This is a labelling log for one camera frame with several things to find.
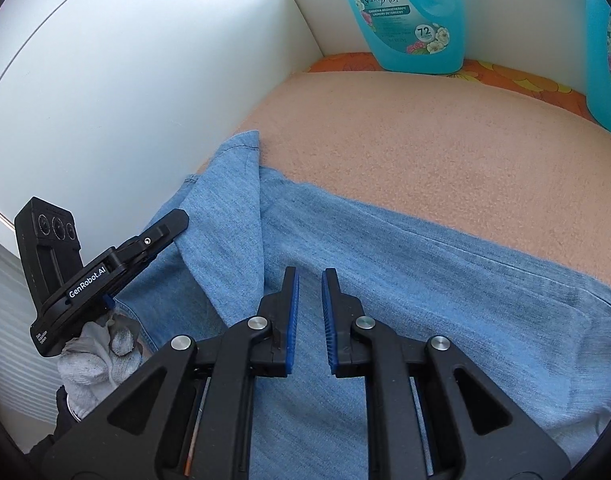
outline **white wall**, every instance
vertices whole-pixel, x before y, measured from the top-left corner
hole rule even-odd
[[[69,209],[89,261],[320,56],[294,0],[67,0],[0,80],[0,213]]]
[[[295,0],[323,54],[367,52],[347,0]],[[586,91],[585,0],[464,0],[466,56]]]

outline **beige fabric surface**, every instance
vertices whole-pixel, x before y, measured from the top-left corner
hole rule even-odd
[[[295,181],[476,235],[611,286],[611,134],[457,79],[299,74],[240,126]]]

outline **gloved hand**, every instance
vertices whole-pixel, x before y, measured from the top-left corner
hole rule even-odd
[[[57,368],[75,418],[88,415],[141,365],[138,333],[137,321],[112,314],[104,326],[87,322],[80,337],[66,343]]]

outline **camera lens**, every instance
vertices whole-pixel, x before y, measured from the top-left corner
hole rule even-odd
[[[50,222],[47,221],[45,215],[40,215],[38,217],[38,228],[41,229],[44,235],[50,234]]]
[[[63,227],[63,222],[61,222],[60,218],[54,218],[52,220],[52,227],[54,228],[54,234],[59,240],[65,240],[65,229]]]

